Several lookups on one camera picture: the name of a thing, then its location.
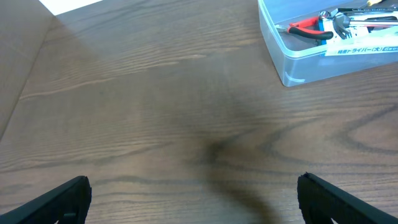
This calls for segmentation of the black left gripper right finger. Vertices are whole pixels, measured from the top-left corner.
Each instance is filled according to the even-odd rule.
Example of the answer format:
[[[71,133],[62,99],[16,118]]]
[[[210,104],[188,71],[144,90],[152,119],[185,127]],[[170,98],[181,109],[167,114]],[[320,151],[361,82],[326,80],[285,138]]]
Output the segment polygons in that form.
[[[306,224],[397,224],[396,217],[311,173],[298,178],[297,196]]]

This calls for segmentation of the red handled cutting pliers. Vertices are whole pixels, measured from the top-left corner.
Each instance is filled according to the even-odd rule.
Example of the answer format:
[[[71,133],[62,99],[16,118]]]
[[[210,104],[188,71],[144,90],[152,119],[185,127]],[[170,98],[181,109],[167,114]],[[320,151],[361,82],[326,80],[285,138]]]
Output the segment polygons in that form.
[[[315,40],[330,40],[334,34],[332,31],[314,30],[310,27],[315,27],[319,24],[318,17],[311,17],[298,22],[290,23],[288,26],[275,25],[275,28],[279,32],[285,32],[288,34],[299,35],[308,39]]]

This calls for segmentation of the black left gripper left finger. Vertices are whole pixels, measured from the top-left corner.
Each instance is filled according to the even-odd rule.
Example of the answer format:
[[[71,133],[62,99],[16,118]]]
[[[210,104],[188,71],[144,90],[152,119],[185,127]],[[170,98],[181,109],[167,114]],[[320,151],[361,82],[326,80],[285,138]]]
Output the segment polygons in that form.
[[[77,176],[1,215],[1,224],[85,224],[92,198],[87,176]]]

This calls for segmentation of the teal white screwdriver set box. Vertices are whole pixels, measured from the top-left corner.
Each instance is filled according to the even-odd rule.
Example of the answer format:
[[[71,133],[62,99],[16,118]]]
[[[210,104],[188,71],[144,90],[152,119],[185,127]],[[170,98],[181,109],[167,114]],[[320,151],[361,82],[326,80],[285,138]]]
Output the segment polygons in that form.
[[[322,40],[325,56],[365,55],[397,52],[397,26],[355,25],[346,28],[347,33],[337,33],[331,19],[319,22],[321,31],[332,32],[333,37]]]

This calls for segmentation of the clear plastic container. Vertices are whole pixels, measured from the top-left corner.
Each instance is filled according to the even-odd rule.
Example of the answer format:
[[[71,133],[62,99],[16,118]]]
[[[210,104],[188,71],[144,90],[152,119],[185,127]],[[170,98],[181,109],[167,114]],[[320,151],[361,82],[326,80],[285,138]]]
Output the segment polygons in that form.
[[[275,28],[316,16],[320,11],[364,4],[362,0],[258,0],[261,32],[282,84],[301,85],[396,62],[397,52],[325,56],[321,40],[281,34]]]

